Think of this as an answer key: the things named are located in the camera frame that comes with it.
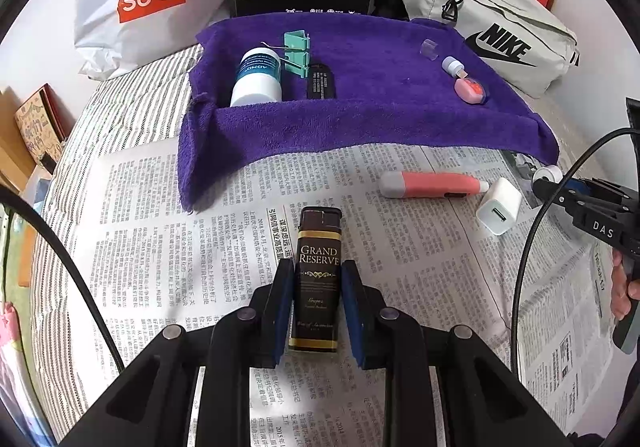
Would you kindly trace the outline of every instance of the white waist bag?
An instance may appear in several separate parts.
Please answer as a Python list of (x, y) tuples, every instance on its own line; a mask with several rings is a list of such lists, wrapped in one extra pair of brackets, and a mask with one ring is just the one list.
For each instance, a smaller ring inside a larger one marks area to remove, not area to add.
[(537, 0), (402, 1), (409, 19), (451, 24), (498, 75), (535, 98), (577, 63), (575, 34)]

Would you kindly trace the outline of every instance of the white usb charger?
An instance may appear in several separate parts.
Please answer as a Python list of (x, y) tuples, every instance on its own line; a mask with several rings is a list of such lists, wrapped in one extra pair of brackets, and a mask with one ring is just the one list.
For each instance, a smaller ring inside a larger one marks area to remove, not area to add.
[(492, 234), (500, 236), (518, 220), (522, 194), (508, 179), (498, 178), (482, 198), (476, 210), (478, 218)]

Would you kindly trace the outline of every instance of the nike swoosh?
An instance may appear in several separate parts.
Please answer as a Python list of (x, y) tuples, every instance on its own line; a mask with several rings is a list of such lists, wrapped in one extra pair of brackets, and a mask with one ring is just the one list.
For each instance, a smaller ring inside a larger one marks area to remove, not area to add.
[(466, 45), (469, 46), (479, 57), (495, 59), (497, 61), (513, 62), (514, 64), (522, 64), (523, 66), (531, 66), (535, 68), (535, 65), (529, 64), (528, 62), (522, 62), (517, 57), (507, 57), (507, 55), (503, 55), (502, 53), (496, 53), (491, 50), (481, 48), (478, 46), (478, 41), (476, 40), (481, 33), (482, 32), (474, 33), (465, 39)]

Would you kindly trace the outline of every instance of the blue label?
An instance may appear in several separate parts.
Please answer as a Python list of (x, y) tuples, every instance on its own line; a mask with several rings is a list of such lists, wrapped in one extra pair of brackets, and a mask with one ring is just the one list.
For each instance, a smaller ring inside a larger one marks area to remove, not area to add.
[(236, 81), (251, 73), (264, 73), (280, 81), (280, 59), (276, 59), (266, 53), (249, 55), (240, 63)]

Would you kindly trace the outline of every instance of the striped fabric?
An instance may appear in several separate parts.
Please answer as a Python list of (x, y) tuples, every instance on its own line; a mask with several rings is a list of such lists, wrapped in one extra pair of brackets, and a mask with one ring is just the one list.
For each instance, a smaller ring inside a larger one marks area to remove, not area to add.
[[(95, 90), (56, 167), (42, 214), (72, 254), (91, 163), (102, 154), (177, 136), (191, 98), (188, 70), (201, 54), (201, 46), (192, 46)], [(32, 377), (40, 384), (44, 412), (60, 440), (87, 402), (71, 363), (68, 274), (41, 238), (31, 279)]]

